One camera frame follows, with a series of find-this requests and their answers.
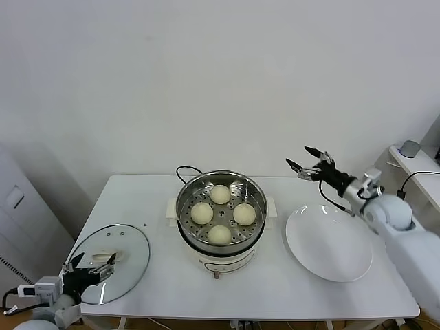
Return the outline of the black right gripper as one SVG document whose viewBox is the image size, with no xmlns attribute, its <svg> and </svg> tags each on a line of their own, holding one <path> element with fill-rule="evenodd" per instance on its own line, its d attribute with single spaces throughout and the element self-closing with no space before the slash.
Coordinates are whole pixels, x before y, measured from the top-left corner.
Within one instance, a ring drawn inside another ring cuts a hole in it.
<svg viewBox="0 0 440 330">
<path fill-rule="evenodd" d="M 286 158 L 285 161 L 297 174 L 297 178 L 324 181 L 337 191 L 339 197 L 343 197 L 347 188 L 356 180 L 356 177 L 340 172 L 334 164 L 334 159 L 328 152 L 320 151 L 310 146 L 304 146 L 304 149 L 310 155 L 317 158 L 318 163 L 313 168 L 303 168 L 293 160 Z"/>
</svg>

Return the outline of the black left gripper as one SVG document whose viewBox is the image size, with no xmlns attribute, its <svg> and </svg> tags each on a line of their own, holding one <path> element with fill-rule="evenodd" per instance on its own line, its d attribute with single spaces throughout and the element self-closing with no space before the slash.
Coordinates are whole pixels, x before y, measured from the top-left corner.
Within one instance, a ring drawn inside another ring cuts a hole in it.
<svg viewBox="0 0 440 330">
<path fill-rule="evenodd" d="M 84 253 L 73 257 L 62 266 L 63 293 L 69 296 L 81 296 L 90 286 L 98 285 L 114 273 L 116 253 L 113 253 L 102 265 L 93 269 L 76 268 Z"/>
</svg>

